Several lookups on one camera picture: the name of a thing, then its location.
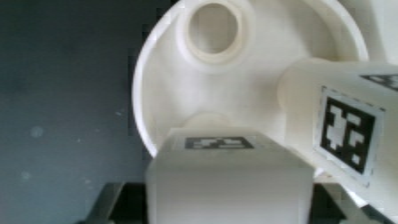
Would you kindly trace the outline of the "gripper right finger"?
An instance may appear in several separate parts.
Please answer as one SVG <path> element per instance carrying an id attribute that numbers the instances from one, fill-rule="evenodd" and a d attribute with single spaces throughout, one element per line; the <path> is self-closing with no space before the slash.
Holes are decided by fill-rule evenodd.
<path id="1" fill-rule="evenodd" d="M 380 224 L 370 204 L 338 184 L 315 184 L 309 224 Z"/>

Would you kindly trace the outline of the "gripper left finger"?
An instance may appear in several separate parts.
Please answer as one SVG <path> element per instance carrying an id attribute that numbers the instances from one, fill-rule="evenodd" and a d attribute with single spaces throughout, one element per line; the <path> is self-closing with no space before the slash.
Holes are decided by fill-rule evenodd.
<path id="1" fill-rule="evenodd" d="M 107 183 L 85 219 L 76 224 L 148 224 L 146 185 Z"/>

